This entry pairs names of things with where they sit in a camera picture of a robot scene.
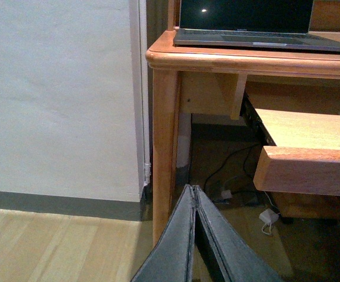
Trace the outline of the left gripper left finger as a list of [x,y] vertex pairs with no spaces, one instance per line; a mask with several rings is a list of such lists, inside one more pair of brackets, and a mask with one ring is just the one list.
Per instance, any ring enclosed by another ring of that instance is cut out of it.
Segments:
[[132,281],[192,281],[195,193],[186,185],[157,244]]

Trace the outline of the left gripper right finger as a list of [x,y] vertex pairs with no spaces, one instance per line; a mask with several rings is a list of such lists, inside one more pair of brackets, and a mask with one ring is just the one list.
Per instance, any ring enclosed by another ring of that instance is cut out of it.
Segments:
[[282,281],[251,249],[199,186],[195,242],[213,281]]

